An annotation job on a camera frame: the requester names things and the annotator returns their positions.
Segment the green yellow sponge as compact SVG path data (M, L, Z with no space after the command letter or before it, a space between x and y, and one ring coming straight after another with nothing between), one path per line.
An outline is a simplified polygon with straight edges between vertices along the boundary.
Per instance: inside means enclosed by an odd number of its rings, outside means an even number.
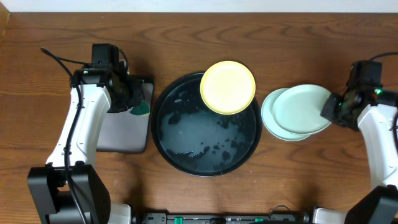
M142 100L140 105L132 107L129 112L134 116L149 116L150 104L148 104L145 100Z

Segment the light green plate front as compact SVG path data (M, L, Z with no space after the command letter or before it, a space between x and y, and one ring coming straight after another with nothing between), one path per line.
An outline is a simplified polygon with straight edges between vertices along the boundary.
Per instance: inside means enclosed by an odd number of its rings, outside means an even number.
M319 85L297 85L284 91L272 106L275 122L284 130L300 135L315 134L331 122L320 113L331 92Z

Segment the light green plate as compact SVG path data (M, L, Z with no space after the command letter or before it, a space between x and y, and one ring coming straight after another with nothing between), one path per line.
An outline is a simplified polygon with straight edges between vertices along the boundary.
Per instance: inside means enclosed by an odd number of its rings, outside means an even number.
M284 141L302 141L308 138L309 134L292 134L283 128L281 128L275 121L272 115L272 107L276 101L276 99L288 88L280 88L278 90L274 90L270 94L268 94L261 106L261 118L262 122L266 129L275 137L284 140Z
M315 134L331 122L320 113L331 92L319 85L297 85L284 91L272 106L275 122L284 130L300 135Z

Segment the yellow plate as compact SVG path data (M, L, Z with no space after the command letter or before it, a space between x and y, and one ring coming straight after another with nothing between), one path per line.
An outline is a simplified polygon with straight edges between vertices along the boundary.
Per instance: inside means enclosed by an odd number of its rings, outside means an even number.
M235 61L212 65L200 81L200 95L212 111L231 115L245 110L254 99L256 82L251 71Z

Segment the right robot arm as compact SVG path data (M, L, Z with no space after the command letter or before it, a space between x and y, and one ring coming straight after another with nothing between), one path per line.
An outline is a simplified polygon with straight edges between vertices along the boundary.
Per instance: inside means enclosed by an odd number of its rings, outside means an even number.
M364 138L371 192L348 212L316 208L312 223L393 223L397 214L397 92L372 87L332 93L321 116Z

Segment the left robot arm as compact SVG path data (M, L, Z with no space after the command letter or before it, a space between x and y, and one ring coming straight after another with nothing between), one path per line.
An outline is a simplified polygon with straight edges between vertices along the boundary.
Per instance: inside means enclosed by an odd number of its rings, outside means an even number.
M62 133L44 166L30 169L27 183L42 223L137 223L128 204L111 201L95 171L101 127L115 100L127 111L144 99L144 81L110 68L71 74L71 103Z

